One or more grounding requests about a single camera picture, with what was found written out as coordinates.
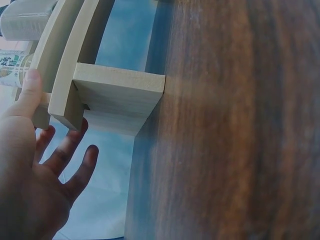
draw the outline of wood grain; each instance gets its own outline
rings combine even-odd
[[[171,25],[125,239],[319,239],[320,1],[176,0]]]

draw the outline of fingernail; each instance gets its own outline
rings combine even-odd
[[[25,80],[26,81],[30,81],[30,82],[34,82],[34,81],[39,80],[39,79],[40,79],[40,75],[39,75],[38,70],[29,69],[29,71],[26,74]]]

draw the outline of hand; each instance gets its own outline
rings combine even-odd
[[[70,181],[58,180],[88,129],[85,119],[81,132],[69,131],[52,156],[39,164],[55,134],[50,126],[36,138],[31,119],[41,95],[39,73],[30,70],[19,100],[0,117],[0,239],[52,239],[96,167],[99,150],[90,146]]]

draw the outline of finger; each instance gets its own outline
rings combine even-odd
[[[99,149],[96,146],[92,145],[88,147],[81,166],[73,177],[64,185],[67,197],[71,204],[76,201],[79,195],[87,187],[96,168],[98,155]]]
[[[52,138],[56,133],[56,129],[53,126],[49,126],[47,130],[42,130],[40,135],[36,139],[36,147],[34,154],[34,162],[39,163],[50,144]]]
[[[60,176],[69,164],[87,130],[88,122],[86,119],[83,119],[81,132],[70,130],[62,143],[56,148],[51,157],[43,165],[49,167],[55,175]]]
[[[4,113],[4,116],[22,116],[31,119],[41,102],[41,96],[40,74],[37,70],[30,69],[23,80],[22,92],[18,101]]]

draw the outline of light wood piece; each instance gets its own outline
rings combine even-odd
[[[44,92],[41,96],[40,106],[48,109],[50,99],[51,99],[51,93]]]
[[[30,68],[40,72],[45,93],[52,92],[61,57],[83,3],[84,0],[59,0],[37,44]],[[33,49],[34,44],[30,46],[30,52]],[[15,99],[20,93],[21,90],[16,91]],[[49,121],[48,106],[39,106],[33,124],[46,129]]]
[[[136,136],[159,102],[166,77],[151,73],[77,63],[73,81],[85,117],[108,131]]]
[[[77,62],[79,58],[86,60],[86,56],[88,62],[93,62],[99,49],[96,46],[96,39],[99,39],[99,36],[95,33],[101,32],[99,29],[104,30],[105,26],[101,23],[103,19],[105,24],[107,23],[114,2],[114,0],[85,0],[66,44],[56,74],[48,112],[69,129],[80,130],[84,115],[83,104],[72,85]],[[96,48],[96,52],[88,52],[90,46]]]

